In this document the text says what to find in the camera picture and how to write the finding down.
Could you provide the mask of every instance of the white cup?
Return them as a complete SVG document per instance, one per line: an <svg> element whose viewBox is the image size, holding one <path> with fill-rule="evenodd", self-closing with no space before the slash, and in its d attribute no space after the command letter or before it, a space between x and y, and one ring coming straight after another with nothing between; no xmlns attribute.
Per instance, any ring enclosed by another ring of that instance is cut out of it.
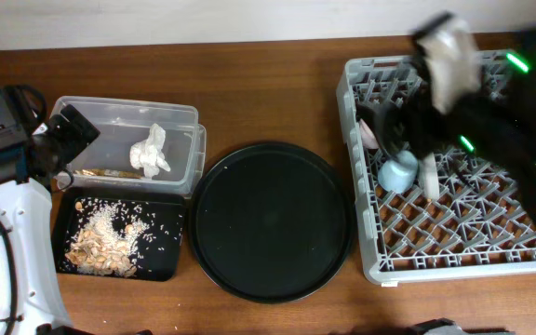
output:
<svg viewBox="0 0 536 335"><path fill-rule="evenodd" d="M396 156L396 160L386 161L378 172L378 183L390 192L402 194L410 188L417 176L419 162L415 156L403 150Z"/></svg>

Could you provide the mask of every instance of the black tray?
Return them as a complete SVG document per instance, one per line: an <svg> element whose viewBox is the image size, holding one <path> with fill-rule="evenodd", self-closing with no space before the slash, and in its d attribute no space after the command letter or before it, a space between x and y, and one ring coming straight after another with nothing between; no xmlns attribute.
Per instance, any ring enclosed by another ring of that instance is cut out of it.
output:
<svg viewBox="0 0 536 335"><path fill-rule="evenodd" d="M77 272L75 265L67 261L65 253L70 249L71 237L87 223L86 219L79 222L79 218L87 217L89 208L85 208L81 213L75 209L76 201L84 198L98 198L101 201L109 202L121 200L130 211L137 205L141 206L140 219L150 225L150 228L144 233L152 233L156 239L148 242L142 238L142 235L138 238L138 252L143 256L143 259L137 260L138 270L129 279L166 281L175 274L186 211L185 200L181 196L79 187L71 188L64 193L51 236L53 258L58 273L83 275ZM117 231L125 225L119 218L113 221L113 226Z"/></svg>
<svg viewBox="0 0 536 335"><path fill-rule="evenodd" d="M227 155L200 181L188 234L215 283L274 303L326 285L344 263L355 228L353 205L328 163L271 142Z"/></svg>

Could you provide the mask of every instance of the crumpled tissue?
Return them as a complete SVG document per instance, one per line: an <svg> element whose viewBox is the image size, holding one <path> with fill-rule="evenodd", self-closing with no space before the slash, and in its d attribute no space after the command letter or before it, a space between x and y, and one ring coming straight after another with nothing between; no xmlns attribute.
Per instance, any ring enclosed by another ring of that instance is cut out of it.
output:
<svg viewBox="0 0 536 335"><path fill-rule="evenodd" d="M171 167L165 160L165 155L161 152L165 144L166 131L157 124L150 127L148 139L139 141L129 149L129 163L135 169L144 168L144 177L152 178L160 173L162 168L170 172Z"/></svg>

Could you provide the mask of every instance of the wooden table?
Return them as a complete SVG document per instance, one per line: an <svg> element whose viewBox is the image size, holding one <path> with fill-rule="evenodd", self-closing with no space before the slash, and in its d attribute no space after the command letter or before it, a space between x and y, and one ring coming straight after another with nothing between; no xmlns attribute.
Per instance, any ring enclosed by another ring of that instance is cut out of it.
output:
<svg viewBox="0 0 536 335"><path fill-rule="evenodd" d="M479 35L482 49L508 47L504 34ZM326 159L349 193L335 88L352 58L410 52L406 37L222 45L103 47L0 52L0 86L38 87L50 106L63 95L192 105L208 130L206 168L255 141L287 141ZM52 220L59 196L54 197ZM264 305L217 287L187 243L165 283L58 275L74 325L93 333L382 334L447 317L464 328L536 334L536 275L380 288L363 276L358 247L312 296Z"/></svg>

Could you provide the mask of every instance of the gray dish rack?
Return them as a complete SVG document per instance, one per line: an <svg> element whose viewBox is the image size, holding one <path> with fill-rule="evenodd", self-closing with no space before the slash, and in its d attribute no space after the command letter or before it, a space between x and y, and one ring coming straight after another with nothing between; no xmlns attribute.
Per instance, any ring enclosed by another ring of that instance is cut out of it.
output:
<svg viewBox="0 0 536 335"><path fill-rule="evenodd" d="M510 77L507 50L483 51L484 82L495 100ZM449 147L435 153L440 199L418 182L404 194L385 192L377 174L381 151L364 151L356 103L400 106L422 83L407 56L349 60L337 88L342 135L351 158L359 244L366 278L378 285L536 273L536 232L516 200L516 182L501 168ZM449 160L476 185L448 174Z"/></svg>

